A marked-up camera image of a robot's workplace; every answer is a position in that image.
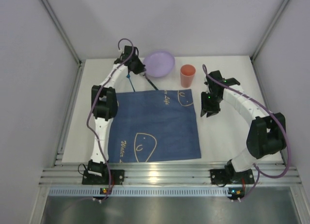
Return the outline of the purple plastic plate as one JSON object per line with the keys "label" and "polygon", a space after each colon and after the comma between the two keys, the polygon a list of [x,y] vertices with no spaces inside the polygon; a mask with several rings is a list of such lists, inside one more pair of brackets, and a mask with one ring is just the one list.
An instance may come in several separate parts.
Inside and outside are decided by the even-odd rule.
{"label": "purple plastic plate", "polygon": [[175,57],[168,51],[158,50],[147,55],[143,64],[148,76],[164,77],[175,68]]}

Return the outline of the blue embroidered cloth placemat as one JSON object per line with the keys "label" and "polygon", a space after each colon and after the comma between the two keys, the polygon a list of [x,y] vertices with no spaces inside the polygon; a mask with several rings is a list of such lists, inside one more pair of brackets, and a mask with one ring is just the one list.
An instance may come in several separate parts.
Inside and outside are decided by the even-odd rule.
{"label": "blue embroidered cloth placemat", "polygon": [[191,90],[118,93],[117,101],[108,140],[110,163],[201,158]]}

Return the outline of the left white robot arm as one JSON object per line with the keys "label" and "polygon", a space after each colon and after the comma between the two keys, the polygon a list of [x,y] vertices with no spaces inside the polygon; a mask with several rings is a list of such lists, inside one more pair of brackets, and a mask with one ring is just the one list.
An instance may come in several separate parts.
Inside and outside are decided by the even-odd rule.
{"label": "left white robot arm", "polygon": [[126,45],[106,79],[100,85],[92,87],[91,110],[86,123],[87,128],[94,134],[92,163],[106,164],[109,160],[109,129],[118,112],[115,89],[118,78],[124,71],[138,75],[145,71],[144,68],[139,59],[138,48]]}

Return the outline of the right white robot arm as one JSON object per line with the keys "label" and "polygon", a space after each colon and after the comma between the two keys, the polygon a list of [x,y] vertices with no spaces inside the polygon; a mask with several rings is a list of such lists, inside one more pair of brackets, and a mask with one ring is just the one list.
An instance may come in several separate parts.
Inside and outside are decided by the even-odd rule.
{"label": "right white robot arm", "polygon": [[286,120],[281,113],[272,113],[263,104],[251,98],[243,90],[240,82],[235,78],[225,79],[220,71],[206,75],[206,92],[201,93],[201,116],[214,116],[220,112],[222,101],[230,104],[247,122],[249,132],[246,147],[237,156],[227,162],[229,173],[241,173],[256,166],[257,162],[291,147],[286,134]]}

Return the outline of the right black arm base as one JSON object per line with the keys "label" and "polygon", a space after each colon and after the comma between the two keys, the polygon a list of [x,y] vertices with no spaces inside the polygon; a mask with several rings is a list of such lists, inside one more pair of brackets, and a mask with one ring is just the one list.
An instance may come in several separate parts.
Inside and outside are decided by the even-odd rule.
{"label": "right black arm base", "polygon": [[211,169],[210,170],[211,184],[224,186],[228,184],[254,184],[254,175],[249,169],[244,172],[237,172],[229,174],[225,169]]}

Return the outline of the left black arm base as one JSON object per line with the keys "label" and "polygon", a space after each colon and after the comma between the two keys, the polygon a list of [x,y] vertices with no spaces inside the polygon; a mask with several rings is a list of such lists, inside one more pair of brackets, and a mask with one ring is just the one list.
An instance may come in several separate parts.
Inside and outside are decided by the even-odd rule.
{"label": "left black arm base", "polygon": [[111,170],[111,179],[108,171],[104,173],[84,171],[82,184],[83,185],[122,185],[125,178],[124,170]]}

